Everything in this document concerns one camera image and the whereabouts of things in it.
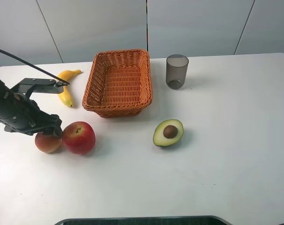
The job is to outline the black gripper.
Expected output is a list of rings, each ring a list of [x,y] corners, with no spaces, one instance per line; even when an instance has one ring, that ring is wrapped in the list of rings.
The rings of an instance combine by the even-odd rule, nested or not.
[[[39,111],[37,103],[29,97],[33,92],[60,94],[64,86],[54,79],[24,78],[8,88],[0,79],[0,123],[5,125],[5,131],[61,138],[63,130],[59,116]]]

